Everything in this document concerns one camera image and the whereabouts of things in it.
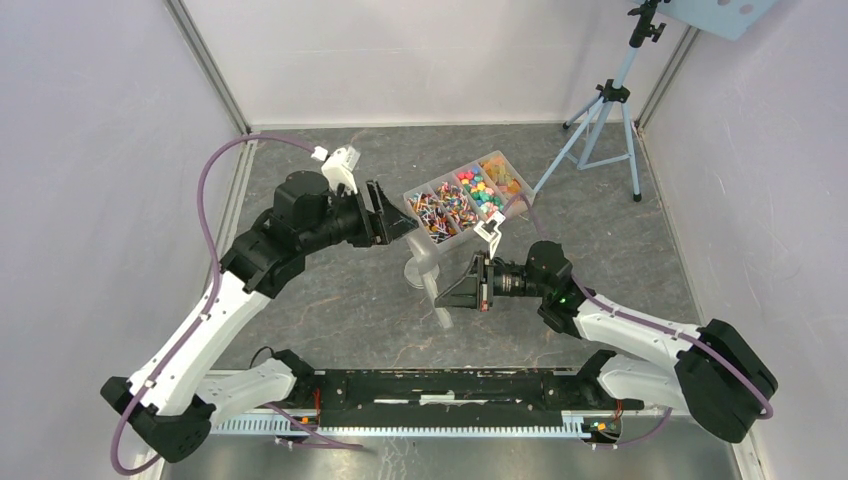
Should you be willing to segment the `clear plastic scoop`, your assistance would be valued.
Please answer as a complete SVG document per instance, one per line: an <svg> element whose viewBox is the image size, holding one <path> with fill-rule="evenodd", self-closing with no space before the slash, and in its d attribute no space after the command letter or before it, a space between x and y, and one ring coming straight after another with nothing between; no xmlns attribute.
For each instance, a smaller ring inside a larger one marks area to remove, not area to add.
<svg viewBox="0 0 848 480"><path fill-rule="evenodd" d="M414 288L424 290L441 327L451 329L453 321L450 313L447 309L439 308L435 304L439 294L436 280L439 274L440 253L437 245L430 240L423 228L415 229L405 237L405 240L412 253L412 257L404 267L407 282Z"/></svg>

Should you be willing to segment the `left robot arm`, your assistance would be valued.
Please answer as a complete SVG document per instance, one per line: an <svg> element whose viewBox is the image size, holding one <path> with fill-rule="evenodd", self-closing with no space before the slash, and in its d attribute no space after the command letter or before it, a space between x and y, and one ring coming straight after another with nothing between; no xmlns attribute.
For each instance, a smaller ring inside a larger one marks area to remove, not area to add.
<svg viewBox="0 0 848 480"><path fill-rule="evenodd" d="M234 240L166 344L131 377L105 382L102 397L159 458L184 460L214 427L253 408L280 401L297 408L312 399L313 379L282 353L223 380L206 375L242 328L304 272L308 255L342 242L388 245L417 228L378 182L366 187L359 192L314 171L289 175L271 208Z"/></svg>

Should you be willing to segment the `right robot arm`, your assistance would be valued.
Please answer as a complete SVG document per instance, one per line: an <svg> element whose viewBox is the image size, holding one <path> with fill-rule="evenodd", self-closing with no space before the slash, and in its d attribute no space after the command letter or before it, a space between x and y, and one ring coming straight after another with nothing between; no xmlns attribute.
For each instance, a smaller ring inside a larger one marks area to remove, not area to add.
<svg viewBox="0 0 848 480"><path fill-rule="evenodd" d="M662 405L729 443L774 415L778 381L732 325L679 323L615 303L575 279L558 243L533 243L522 264L479 251L435 304L487 311L497 297L537 298L537 313L554 332L614 347L577 382L591 408L613 399Z"/></svg>

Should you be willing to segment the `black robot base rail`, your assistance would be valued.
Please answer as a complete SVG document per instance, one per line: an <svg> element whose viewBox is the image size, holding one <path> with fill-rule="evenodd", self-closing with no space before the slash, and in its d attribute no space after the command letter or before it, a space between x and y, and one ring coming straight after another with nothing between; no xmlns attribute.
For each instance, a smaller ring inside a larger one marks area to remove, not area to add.
<svg viewBox="0 0 848 480"><path fill-rule="evenodd" d="M279 401L314 407L323 427L554 427L562 413L640 410L571 368L328 369Z"/></svg>

